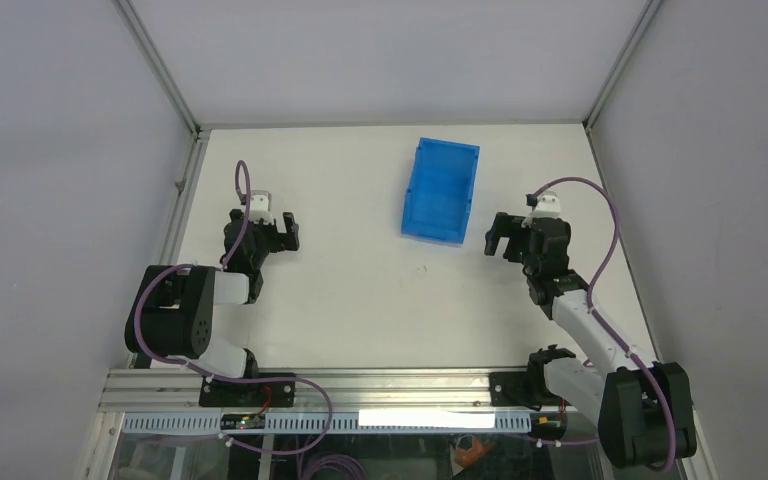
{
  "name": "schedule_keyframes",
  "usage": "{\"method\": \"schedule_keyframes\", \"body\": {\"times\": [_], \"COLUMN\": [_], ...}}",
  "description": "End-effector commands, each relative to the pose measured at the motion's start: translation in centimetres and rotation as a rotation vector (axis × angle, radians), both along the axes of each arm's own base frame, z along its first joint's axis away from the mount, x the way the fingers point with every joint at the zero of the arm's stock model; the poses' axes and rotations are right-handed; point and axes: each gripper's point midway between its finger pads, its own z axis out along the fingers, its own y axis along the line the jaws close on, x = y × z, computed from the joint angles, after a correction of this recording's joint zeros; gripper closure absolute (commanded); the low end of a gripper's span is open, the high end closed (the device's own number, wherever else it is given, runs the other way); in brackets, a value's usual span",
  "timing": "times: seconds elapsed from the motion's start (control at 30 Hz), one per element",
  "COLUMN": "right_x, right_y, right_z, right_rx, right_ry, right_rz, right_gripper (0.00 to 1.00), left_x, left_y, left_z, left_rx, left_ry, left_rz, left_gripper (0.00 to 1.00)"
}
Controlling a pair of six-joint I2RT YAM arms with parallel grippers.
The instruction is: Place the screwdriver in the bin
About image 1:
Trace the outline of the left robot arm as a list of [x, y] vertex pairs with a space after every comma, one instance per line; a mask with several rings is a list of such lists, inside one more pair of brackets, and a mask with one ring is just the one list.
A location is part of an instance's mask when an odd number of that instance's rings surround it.
[[247, 218], [233, 209], [229, 217], [223, 228], [225, 266], [146, 268], [124, 339], [133, 353], [222, 380], [223, 394], [237, 406], [248, 406], [261, 392], [256, 358], [213, 331], [214, 310], [255, 303], [264, 284], [263, 264], [271, 254], [299, 249], [299, 225], [291, 212], [282, 214], [284, 231], [266, 211]]

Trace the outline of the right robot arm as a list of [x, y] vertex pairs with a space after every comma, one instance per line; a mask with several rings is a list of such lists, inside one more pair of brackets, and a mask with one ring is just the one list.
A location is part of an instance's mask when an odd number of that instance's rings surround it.
[[589, 284], [569, 266], [569, 223], [499, 212], [485, 235], [485, 255], [494, 255], [501, 239], [508, 241], [504, 259], [523, 268], [530, 300], [585, 357], [550, 345], [531, 353], [520, 373], [490, 374], [492, 405], [571, 404], [596, 427], [616, 468], [664, 468], [693, 456], [698, 443], [686, 371], [636, 352], [597, 310]]

